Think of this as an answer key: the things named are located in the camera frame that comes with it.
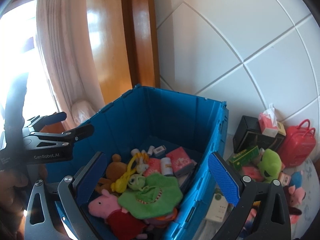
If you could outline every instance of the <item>green box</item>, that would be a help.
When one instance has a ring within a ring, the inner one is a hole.
[[[230,157],[228,161],[232,167],[239,171],[242,166],[248,164],[254,158],[258,157],[258,155],[259,148],[258,146],[254,146],[239,152],[233,157]]]

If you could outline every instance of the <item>table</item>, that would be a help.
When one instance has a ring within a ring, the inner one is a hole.
[[[227,160],[232,153],[232,136],[228,135],[223,158]],[[310,159],[306,159],[302,165],[284,170],[284,172],[289,175],[296,171],[303,171],[302,187],[306,191],[306,197],[303,200],[302,205],[298,207],[302,210],[302,215],[299,218],[299,221],[295,225],[291,226],[292,239],[303,236],[320,208],[319,179],[312,161]],[[193,237],[193,240],[211,240],[221,225],[222,223],[203,220]]]

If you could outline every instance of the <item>pink pig plush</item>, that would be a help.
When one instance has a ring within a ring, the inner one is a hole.
[[[302,204],[302,200],[306,197],[306,192],[302,187],[295,189],[295,186],[289,187],[290,206],[294,207]]]
[[[119,240],[148,237],[147,234],[141,234],[146,227],[145,223],[134,218],[125,208],[121,208],[118,198],[105,189],[101,196],[89,203],[88,210],[91,215],[103,218]]]

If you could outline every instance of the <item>brown teddy bear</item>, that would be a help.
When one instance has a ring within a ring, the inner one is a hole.
[[[95,191],[101,194],[103,189],[106,189],[110,193],[113,193],[111,190],[111,184],[116,182],[126,171],[127,164],[121,162],[121,156],[119,154],[114,154],[112,156],[112,163],[110,163],[106,169],[106,177],[100,178],[98,184],[95,187]]]

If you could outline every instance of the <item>screw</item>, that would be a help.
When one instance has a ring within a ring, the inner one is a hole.
[[[39,187],[39,186],[42,185],[42,183],[43,183],[43,181],[42,181],[42,179],[40,179],[40,180],[37,180],[37,181],[36,181],[35,185],[36,185],[37,187]]]
[[[244,176],[242,179],[243,179],[244,182],[250,182],[251,181],[251,178],[249,176]]]
[[[275,180],[273,181],[273,184],[275,184],[276,186],[280,186],[280,181],[277,180],[277,179],[275,179]]]
[[[64,178],[64,182],[71,182],[72,181],[72,176],[66,176]]]

